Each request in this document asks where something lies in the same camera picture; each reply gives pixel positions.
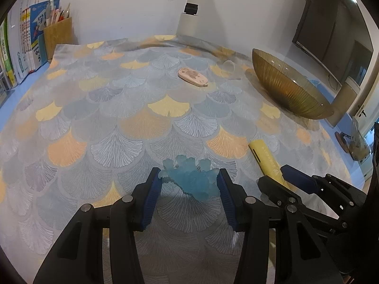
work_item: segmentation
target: cable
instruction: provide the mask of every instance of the cable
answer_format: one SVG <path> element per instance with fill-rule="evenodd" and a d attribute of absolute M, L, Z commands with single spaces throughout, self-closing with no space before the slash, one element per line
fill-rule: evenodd
<path fill-rule="evenodd" d="M 338 83 L 336 83 L 336 85 L 335 85 L 335 88 L 334 87 L 332 87 L 332 84 L 330 83 L 330 74 L 328 74 L 328 81 L 329 81 L 329 85 L 330 85 L 330 87 L 333 89 L 333 90 L 337 90 L 337 88 L 338 88 Z"/>

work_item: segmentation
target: blue book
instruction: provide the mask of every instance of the blue book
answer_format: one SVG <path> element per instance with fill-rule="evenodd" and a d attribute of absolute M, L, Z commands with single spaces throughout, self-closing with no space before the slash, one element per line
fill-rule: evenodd
<path fill-rule="evenodd" d="M 30 48 L 33 53 L 34 69 L 37 70 L 46 63 L 46 49 L 43 32 L 46 27 L 46 5 L 48 1 L 30 6 Z M 54 0 L 55 9 L 59 8 L 59 0 Z"/>

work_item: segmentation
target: wooden pen holder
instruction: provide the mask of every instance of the wooden pen holder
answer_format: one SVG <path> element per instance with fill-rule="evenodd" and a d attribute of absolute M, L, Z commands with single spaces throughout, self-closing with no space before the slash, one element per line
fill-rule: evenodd
<path fill-rule="evenodd" d="M 58 44 L 73 44 L 72 18 L 64 19 L 44 29 L 46 55 L 51 62 Z"/>

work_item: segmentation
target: amber ribbed bowl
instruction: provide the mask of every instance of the amber ribbed bowl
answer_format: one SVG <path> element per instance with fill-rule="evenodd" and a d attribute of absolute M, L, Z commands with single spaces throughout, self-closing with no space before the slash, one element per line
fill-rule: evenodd
<path fill-rule="evenodd" d="M 333 108 L 323 94 L 306 77 L 275 56 L 253 49 L 253 66 L 264 88 L 287 110 L 311 120 L 333 115 Z"/>

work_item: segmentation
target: ginkgo leaf pattern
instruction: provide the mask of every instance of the ginkgo leaf pattern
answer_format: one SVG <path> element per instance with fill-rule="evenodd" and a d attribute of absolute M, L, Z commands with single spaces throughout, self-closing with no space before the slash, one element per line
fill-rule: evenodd
<path fill-rule="evenodd" d="M 156 116 L 146 107 L 135 116 L 119 121 L 120 129 L 133 138 L 155 138 L 163 135 L 170 127 L 170 119 Z"/>
<path fill-rule="evenodd" d="M 107 116 L 127 118 L 136 114 L 142 107 L 143 102 L 135 101 L 122 92 L 110 101 L 101 103 L 100 112 Z"/>
<path fill-rule="evenodd" d="M 206 242 L 222 254 L 238 255 L 241 252 L 244 233 L 236 233 L 226 221 L 222 219 L 221 224 L 210 235 L 205 237 Z"/>
<path fill-rule="evenodd" d="M 180 60 L 178 58 L 174 58 L 164 54 L 156 60 L 152 61 L 151 65 L 157 69 L 169 69 L 171 67 L 174 67 L 179 62 Z"/>
<path fill-rule="evenodd" d="M 203 142 L 197 138 L 182 136 L 173 126 L 166 137 L 151 143 L 150 149 L 160 159 L 174 159 L 183 154 L 196 158 L 203 149 Z"/>
<path fill-rule="evenodd" d="M 162 163 L 153 160 L 146 151 L 141 155 L 139 160 L 135 160 L 126 169 L 116 174 L 116 188 L 122 195 L 130 195 L 136 185 L 146 182 L 153 167 L 162 167 Z"/>
<path fill-rule="evenodd" d="M 169 227 L 185 233 L 204 231 L 216 222 L 221 213 L 219 197 L 199 202 L 173 183 L 162 186 L 161 196 L 158 214 Z"/>
<path fill-rule="evenodd" d="M 208 86 L 179 78 L 183 67 L 205 75 Z M 327 131 L 282 111 L 251 57 L 207 41 L 158 35 L 59 45 L 0 133 L 1 246 L 32 282 L 82 204 L 112 204 L 179 154 L 209 159 L 212 169 L 225 168 L 248 195 L 270 204 L 257 185 L 263 173 L 251 140 L 263 140 L 280 165 L 329 173 L 361 189 Z M 314 198 L 307 204 L 324 211 Z M 135 240 L 146 283 L 228 284 L 243 233 L 232 231 L 219 197 L 196 201 L 165 177 L 152 222 Z M 106 257 L 103 273 L 111 283 Z M 269 263 L 268 283 L 274 274 Z"/>
<path fill-rule="evenodd" d="M 217 120 L 196 115 L 193 110 L 190 110 L 184 118 L 175 121 L 175 125 L 193 137 L 205 138 L 216 131 Z"/>
<path fill-rule="evenodd" d="M 184 63 L 192 69 L 197 71 L 206 70 L 208 68 L 208 62 L 205 58 L 189 58 L 185 60 Z"/>
<path fill-rule="evenodd" d="M 77 141 L 71 130 L 58 141 L 51 143 L 47 148 L 50 161 L 61 167 L 67 167 L 82 157 L 87 142 Z"/>
<path fill-rule="evenodd" d="M 67 120 L 61 114 L 49 121 L 43 121 L 39 124 L 41 136 L 50 141 L 54 141 L 64 135 L 70 129 L 71 121 Z"/>
<path fill-rule="evenodd" d="M 64 229 L 77 211 L 77 201 L 68 198 L 58 189 L 58 183 L 49 187 L 46 193 L 37 198 L 38 215 L 49 226 Z"/>
<path fill-rule="evenodd" d="M 39 192 L 55 178 L 57 171 L 57 168 L 48 165 L 44 159 L 41 159 L 25 167 L 25 180 L 32 190 Z"/>
<path fill-rule="evenodd" d="M 112 89 L 109 84 L 105 87 L 88 93 L 88 98 L 94 102 L 105 102 L 119 95 L 122 89 Z"/>
<path fill-rule="evenodd" d="M 162 116 L 178 117 L 186 113 L 190 104 L 188 102 L 178 102 L 166 95 L 165 98 L 148 105 L 155 113 Z"/>
<path fill-rule="evenodd" d="M 112 183 L 111 190 L 107 193 L 105 197 L 103 197 L 100 201 L 96 201 L 92 203 L 93 207 L 98 208 L 98 207 L 103 207 L 103 206 L 108 206 L 114 204 L 118 199 L 121 198 L 121 194 L 118 193 L 114 182 Z"/>
<path fill-rule="evenodd" d="M 202 156 L 204 159 L 211 160 L 211 169 L 226 169 L 228 171 L 228 174 L 232 180 L 234 180 L 237 176 L 237 163 L 232 160 L 222 160 L 219 158 L 216 158 L 211 154 L 210 151 L 205 149 L 205 152 Z"/>
<path fill-rule="evenodd" d="M 111 179 L 111 170 L 94 165 L 88 153 L 82 161 L 63 171 L 61 177 L 63 189 L 83 200 L 104 196 L 111 187 Z"/>
<path fill-rule="evenodd" d="M 218 135 L 207 141 L 207 145 L 216 154 L 225 158 L 242 158 L 248 151 L 248 142 L 245 137 L 237 137 L 220 127 Z"/>
<path fill-rule="evenodd" d="M 44 255 L 53 243 L 54 233 L 39 223 L 33 214 L 18 223 L 21 238 L 33 252 Z"/>
<path fill-rule="evenodd" d="M 3 164 L 3 181 L 8 185 L 14 184 L 22 176 L 22 162 L 18 159 L 18 153 Z"/>
<path fill-rule="evenodd" d="M 232 104 L 237 100 L 234 94 L 222 91 L 214 91 L 213 93 L 210 93 L 209 96 L 215 101 L 221 102 L 223 104 Z"/>
<path fill-rule="evenodd" d="M 63 113 L 70 120 L 79 120 L 95 112 L 98 107 L 99 104 L 90 103 L 85 98 L 83 98 L 66 105 L 63 109 Z"/>
<path fill-rule="evenodd" d="M 142 151 L 142 141 L 124 137 L 116 127 L 99 143 L 91 146 L 94 159 L 104 167 L 120 168 L 130 164 Z"/>
<path fill-rule="evenodd" d="M 25 164 L 37 161 L 44 154 L 49 141 L 36 132 L 18 148 L 18 159 Z"/>
<path fill-rule="evenodd" d="M 72 123 L 74 134 L 84 141 L 96 141 L 110 133 L 116 125 L 116 118 L 95 113 Z"/>
<path fill-rule="evenodd" d="M 226 117 L 229 114 L 229 106 L 206 98 L 203 102 L 195 104 L 194 107 L 202 114 L 209 117 Z"/>
<path fill-rule="evenodd" d="M 145 83 L 146 79 L 143 78 L 137 78 L 134 77 L 133 75 L 129 75 L 125 78 L 121 78 L 118 80 L 113 80 L 112 84 L 115 87 L 137 87 L 140 86 L 141 84 Z"/>
<path fill-rule="evenodd" d="M 239 136 L 248 135 L 252 137 L 256 134 L 257 128 L 254 123 L 238 116 L 236 113 L 232 112 L 232 114 L 225 118 L 222 121 L 222 126 L 229 132 L 235 133 Z"/>
<path fill-rule="evenodd" d="M 13 212 L 19 216 L 26 215 L 32 202 L 33 194 L 27 191 L 19 182 L 13 187 L 9 187 L 7 195 Z"/>
<path fill-rule="evenodd" d="M 223 84 L 221 84 L 221 87 L 225 91 L 232 93 L 232 94 L 242 93 L 242 90 L 238 86 L 232 85 L 230 82 L 224 82 Z"/>

